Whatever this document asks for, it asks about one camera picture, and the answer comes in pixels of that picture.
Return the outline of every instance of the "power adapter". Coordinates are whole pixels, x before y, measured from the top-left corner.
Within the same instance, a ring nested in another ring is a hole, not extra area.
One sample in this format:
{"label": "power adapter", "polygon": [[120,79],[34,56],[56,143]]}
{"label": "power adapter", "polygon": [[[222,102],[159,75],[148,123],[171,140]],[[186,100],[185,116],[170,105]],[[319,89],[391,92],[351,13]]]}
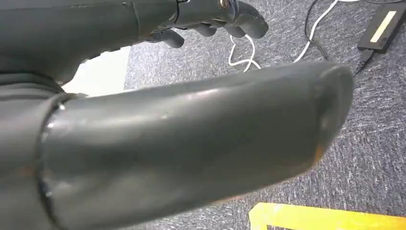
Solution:
{"label": "power adapter", "polygon": [[406,3],[383,4],[358,43],[359,50],[384,54],[406,18]]}

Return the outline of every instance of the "black cable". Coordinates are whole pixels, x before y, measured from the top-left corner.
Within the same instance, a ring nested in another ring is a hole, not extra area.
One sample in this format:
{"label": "black cable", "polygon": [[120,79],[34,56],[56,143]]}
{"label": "black cable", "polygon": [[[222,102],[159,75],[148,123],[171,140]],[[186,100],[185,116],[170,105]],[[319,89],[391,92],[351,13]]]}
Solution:
{"label": "black cable", "polygon": [[323,56],[323,58],[328,61],[328,57],[327,57],[327,53],[323,50],[323,48],[321,47],[321,45],[315,41],[315,40],[310,40],[310,37],[307,35],[307,23],[309,22],[309,17],[310,17],[310,12],[312,11],[313,6],[316,4],[317,0],[313,0],[312,4],[310,5],[309,9],[307,10],[307,15],[306,18],[304,20],[304,34],[305,37],[307,39],[308,42],[310,42],[310,44],[314,45],[317,47],[317,49],[320,51],[321,55]]}
{"label": "black cable", "polygon": [[355,73],[352,75],[353,77],[355,77],[355,75],[360,73],[365,68],[365,66],[371,60],[373,54],[374,51],[372,49],[365,49],[361,52],[361,58],[360,61],[358,62],[358,66]]}
{"label": "black cable", "polygon": [[370,3],[370,4],[388,4],[388,3],[400,3],[405,0],[395,0],[395,1],[371,1],[371,0],[362,0],[364,2]]}

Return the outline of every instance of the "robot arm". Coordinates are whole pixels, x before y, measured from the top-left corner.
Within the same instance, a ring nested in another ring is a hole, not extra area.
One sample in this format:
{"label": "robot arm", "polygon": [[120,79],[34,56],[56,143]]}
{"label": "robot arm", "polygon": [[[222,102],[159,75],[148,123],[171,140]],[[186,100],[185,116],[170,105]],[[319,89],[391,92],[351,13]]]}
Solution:
{"label": "robot arm", "polygon": [[0,3],[0,70],[72,80],[79,65],[143,41],[183,44],[172,27],[213,35],[265,35],[268,25],[236,0],[6,0]]}
{"label": "robot arm", "polygon": [[262,37],[235,0],[3,0],[0,229],[113,230],[280,182],[345,121],[352,74],[305,62],[96,98],[60,84],[103,51],[180,47],[172,27]]}

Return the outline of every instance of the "white cable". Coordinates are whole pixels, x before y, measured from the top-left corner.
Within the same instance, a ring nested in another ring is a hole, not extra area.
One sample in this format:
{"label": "white cable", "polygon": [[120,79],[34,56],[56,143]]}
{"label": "white cable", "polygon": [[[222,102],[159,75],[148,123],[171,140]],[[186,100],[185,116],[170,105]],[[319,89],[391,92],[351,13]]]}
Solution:
{"label": "white cable", "polygon": [[234,50],[235,50],[235,48],[236,48],[236,43],[234,42],[234,40],[233,40],[233,37],[230,35],[230,39],[231,39],[231,42],[233,43],[233,47],[231,48],[231,52],[230,52],[230,56],[228,56],[228,64],[230,65],[230,66],[236,66],[236,65],[240,65],[240,64],[243,64],[243,63],[246,63],[246,62],[248,62],[248,65],[247,65],[247,67],[245,68],[245,70],[244,70],[244,73],[249,69],[249,67],[251,66],[251,64],[254,64],[257,68],[259,68],[259,69],[261,69],[261,66],[256,62],[256,61],[254,61],[254,56],[255,56],[255,44],[254,44],[254,41],[252,41],[252,38],[250,37],[250,36],[248,36],[247,34],[245,35],[245,37],[251,42],[251,45],[252,45],[252,54],[251,54],[251,58],[250,59],[245,59],[245,60],[241,60],[241,61],[238,61],[238,62],[231,62],[231,58],[232,58],[232,56],[233,56],[233,54],[234,54]]}
{"label": "white cable", "polygon": [[[337,4],[339,1],[342,1],[342,2],[356,2],[356,1],[360,1],[360,0],[334,0],[334,2],[329,6],[329,8],[328,8],[324,13],[322,13],[322,14],[320,15],[320,17],[317,18],[317,20],[316,20],[315,23],[313,24],[313,27],[312,27],[312,30],[311,30],[310,36],[309,36],[309,39],[310,39],[310,40],[313,39],[313,36],[315,35],[316,27],[318,26],[319,22],[334,8],[334,6],[336,6],[336,4]],[[238,62],[234,62],[234,63],[231,62],[231,58],[232,58],[232,56],[233,56],[233,54],[234,54],[234,50],[235,50],[235,48],[236,48],[236,46],[237,46],[237,45],[235,44],[235,42],[234,42],[234,40],[233,40],[233,37],[232,37],[231,35],[230,35],[230,39],[231,39],[231,42],[233,43],[233,47],[231,48],[230,56],[228,57],[228,64],[229,64],[230,66],[236,66],[236,65],[240,65],[240,64],[243,64],[243,63],[248,62],[248,65],[247,65],[247,67],[245,68],[244,73],[249,69],[249,67],[251,66],[251,63],[254,64],[257,68],[261,69],[261,66],[260,66],[256,61],[254,61],[254,59],[253,59],[254,56],[255,56],[255,44],[254,44],[254,41],[252,41],[252,38],[251,38],[250,36],[248,36],[248,35],[245,35],[245,37],[251,42],[251,45],[252,45],[251,58],[250,58],[250,59],[241,60],[241,61],[238,61]],[[293,61],[294,63],[295,63],[295,62],[298,62],[299,60],[301,60],[301,59],[303,58],[303,56],[304,56],[305,53],[307,52],[309,46],[310,46],[310,42],[307,42],[306,45],[304,46],[304,49],[303,49],[302,52],[300,53],[300,55],[295,59],[295,61]]]}
{"label": "white cable", "polygon": [[[330,7],[329,7],[322,15],[320,15],[320,17],[317,18],[317,20],[316,20],[315,23],[313,24],[312,31],[310,32],[310,36],[309,36],[309,39],[310,39],[310,40],[313,39],[313,36],[314,36],[314,34],[315,34],[316,27],[317,27],[318,23],[334,8],[334,6],[335,6],[335,5],[337,4],[337,2],[339,2],[339,1],[343,1],[343,2],[356,2],[356,1],[360,1],[360,0],[334,0],[334,2],[330,5]],[[310,42],[307,42],[306,45],[304,46],[305,48],[303,49],[303,51],[302,51],[302,52],[300,53],[300,55],[296,58],[296,60],[293,61],[294,63],[295,63],[295,62],[298,62],[300,59],[303,58],[303,56],[305,55],[305,53],[306,53],[307,49],[309,48],[309,46],[310,46]]]}

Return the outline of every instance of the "gray carpet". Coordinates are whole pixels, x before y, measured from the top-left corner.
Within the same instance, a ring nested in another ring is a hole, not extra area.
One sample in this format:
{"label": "gray carpet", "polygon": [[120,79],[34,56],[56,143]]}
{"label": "gray carpet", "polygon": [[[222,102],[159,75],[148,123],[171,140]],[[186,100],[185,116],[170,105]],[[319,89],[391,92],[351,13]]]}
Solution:
{"label": "gray carpet", "polygon": [[[311,0],[247,0],[264,15],[268,34],[255,40],[263,67],[288,63],[301,52],[304,17]],[[332,2],[320,0],[311,24]],[[356,44],[376,5],[339,2],[318,27],[316,39],[329,57],[355,69]],[[258,202],[337,208],[406,216],[406,26],[388,52],[376,55],[356,77],[353,107],[344,128],[312,171],[244,199],[204,207],[132,227],[135,230],[248,230],[248,211]],[[227,64],[231,42],[220,30],[211,38],[180,32],[185,46],[139,44],[132,48],[125,87],[140,89],[241,72]],[[237,40],[235,60],[249,57],[250,44]],[[311,48],[304,60],[321,60]]]}

